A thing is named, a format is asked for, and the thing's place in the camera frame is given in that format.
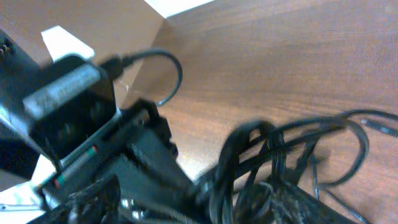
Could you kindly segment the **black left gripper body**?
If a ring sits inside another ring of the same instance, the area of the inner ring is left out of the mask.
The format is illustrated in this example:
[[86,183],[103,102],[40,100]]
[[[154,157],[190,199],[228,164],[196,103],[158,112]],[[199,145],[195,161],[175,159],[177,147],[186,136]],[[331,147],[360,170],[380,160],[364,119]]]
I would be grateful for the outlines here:
[[177,155],[167,120],[153,102],[140,99],[85,142],[42,189],[53,210],[71,194],[114,174],[121,190],[118,223],[198,223],[188,195],[193,184]]

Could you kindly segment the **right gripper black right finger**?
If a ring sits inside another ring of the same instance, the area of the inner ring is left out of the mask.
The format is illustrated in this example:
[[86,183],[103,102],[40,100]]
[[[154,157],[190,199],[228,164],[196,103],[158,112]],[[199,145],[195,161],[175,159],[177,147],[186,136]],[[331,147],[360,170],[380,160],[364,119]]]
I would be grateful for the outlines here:
[[277,187],[259,182],[243,190],[236,201],[235,223],[322,224],[353,223],[295,185],[283,182]]

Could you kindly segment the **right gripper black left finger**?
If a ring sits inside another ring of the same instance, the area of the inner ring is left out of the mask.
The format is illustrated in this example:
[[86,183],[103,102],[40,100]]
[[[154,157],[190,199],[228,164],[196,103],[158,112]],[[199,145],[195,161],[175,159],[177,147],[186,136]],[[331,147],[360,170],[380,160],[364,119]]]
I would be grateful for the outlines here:
[[71,194],[65,203],[33,219],[29,224],[117,223],[120,200],[119,180],[113,174]]

